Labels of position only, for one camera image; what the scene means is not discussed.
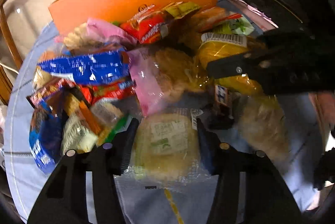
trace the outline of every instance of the chip bag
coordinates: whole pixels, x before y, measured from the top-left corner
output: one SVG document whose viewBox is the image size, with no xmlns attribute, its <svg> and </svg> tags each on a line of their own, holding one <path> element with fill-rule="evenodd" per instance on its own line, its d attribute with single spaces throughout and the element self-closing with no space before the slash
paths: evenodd
<svg viewBox="0 0 335 224">
<path fill-rule="evenodd" d="M 42 101 L 35 108 L 30 125 L 29 145 L 34 160 L 45 174 L 51 173 L 60 160 L 62 131 L 67 116 L 63 112 L 64 91 Z"/>
<path fill-rule="evenodd" d="M 151 5 L 134 15 L 126 23 L 121 24 L 120 27 L 134 36 L 141 44 L 152 44 L 168 35 L 170 25 L 175 20 L 198 9 L 200 6 L 193 2 L 171 3 L 164 8 Z"/>
<path fill-rule="evenodd" d="M 110 84 L 129 75 L 129 58 L 123 48 L 75 57 L 57 57 L 38 63 L 52 76 L 69 79 L 77 84 Z"/>
</svg>

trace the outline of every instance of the table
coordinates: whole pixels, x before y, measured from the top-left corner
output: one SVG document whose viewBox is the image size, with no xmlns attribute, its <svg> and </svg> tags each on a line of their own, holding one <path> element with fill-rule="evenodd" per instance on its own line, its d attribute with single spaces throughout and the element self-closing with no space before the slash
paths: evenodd
<svg viewBox="0 0 335 224">
<path fill-rule="evenodd" d="M 219 0 L 218 5 L 239 12 L 226 0 Z M 57 35 L 58 31 L 52 22 L 43 29 L 23 62 L 8 105 L 4 135 L 6 172 L 13 200 L 25 222 L 48 178 L 38 169 L 30 153 L 28 136 L 33 108 L 26 100 L 26 96 L 33 93 L 32 77 L 37 59 L 52 45 L 53 38 Z M 280 96 L 279 102 L 286 116 L 291 153 L 287 169 L 278 168 L 299 208 L 305 210 L 315 193 L 312 184 L 313 170 L 323 152 L 317 116 L 307 94 Z M 222 142 L 230 143 L 240 151 L 250 151 L 250 147 L 236 130 L 218 131 L 217 134 Z M 206 223 L 216 182 L 217 177 L 214 176 L 196 186 L 185 187 L 183 193 L 172 193 L 184 223 Z M 91 185 L 92 180 L 88 173 L 86 176 L 88 216 L 91 223 L 96 223 Z M 163 190 L 128 187 L 123 177 L 116 179 L 116 185 L 128 223 L 177 223 Z"/>
</svg>

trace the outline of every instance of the clear plastic wrap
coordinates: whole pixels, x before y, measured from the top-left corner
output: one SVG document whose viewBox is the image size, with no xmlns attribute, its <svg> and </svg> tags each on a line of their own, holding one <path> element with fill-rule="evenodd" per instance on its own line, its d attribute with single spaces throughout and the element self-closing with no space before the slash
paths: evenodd
<svg viewBox="0 0 335 224">
<path fill-rule="evenodd" d="M 173 108 L 146 117 L 137 129 L 124 176 L 143 185 L 173 188 L 205 174 L 199 167 L 197 113 Z"/>
<path fill-rule="evenodd" d="M 128 54 L 130 75 L 144 116 L 177 102 L 184 91 L 204 91 L 207 76 L 200 74 L 193 59 L 182 51 L 140 48 Z"/>
<path fill-rule="evenodd" d="M 271 160 L 285 160 L 289 140 L 284 112 L 277 99 L 269 96 L 247 97 L 238 130 L 255 149 L 263 150 Z"/>
</svg>

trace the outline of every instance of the red snack bag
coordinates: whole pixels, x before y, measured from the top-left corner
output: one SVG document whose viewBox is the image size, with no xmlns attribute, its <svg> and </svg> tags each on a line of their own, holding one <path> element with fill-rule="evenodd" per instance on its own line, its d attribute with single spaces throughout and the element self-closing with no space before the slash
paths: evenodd
<svg viewBox="0 0 335 224">
<path fill-rule="evenodd" d="M 99 100 L 117 101 L 135 94 L 133 82 L 129 78 L 120 79 L 112 84 L 90 86 L 93 90 L 92 105 Z"/>
<path fill-rule="evenodd" d="M 181 19 L 199 8 L 193 2 L 171 3 L 164 8 L 150 5 L 120 27 L 137 38 L 140 44 L 152 44 L 168 35 L 169 25 L 174 20 Z"/>
<path fill-rule="evenodd" d="M 27 96 L 27 100 L 33 108 L 36 108 L 42 101 L 46 101 L 58 91 L 65 88 L 73 88 L 74 86 L 75 83 L 70 80 L 54 78 L 42 88 L 38 89 L 34 94 Z"/>
</svg>

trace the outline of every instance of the yellow package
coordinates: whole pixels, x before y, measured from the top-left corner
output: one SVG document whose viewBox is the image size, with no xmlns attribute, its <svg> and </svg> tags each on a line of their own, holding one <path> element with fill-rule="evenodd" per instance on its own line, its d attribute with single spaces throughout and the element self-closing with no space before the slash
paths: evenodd
<svg viewBox="0 0 335 224">
<path fill-rule="evenodd" d="M 204 33 L 202 45 L 198 50 L 198 57 L 203 68 L 211 61 L 225 58 L 231 55 L 247 52 L 252 48 L 264 47 L 246 36 Z M 247 74 L 218 79 L 217 84 L 229 89 L 234 89 L 242 94 L 257 95 L 263 94 L 261 85 L 249 79 Z"/>
</svg>

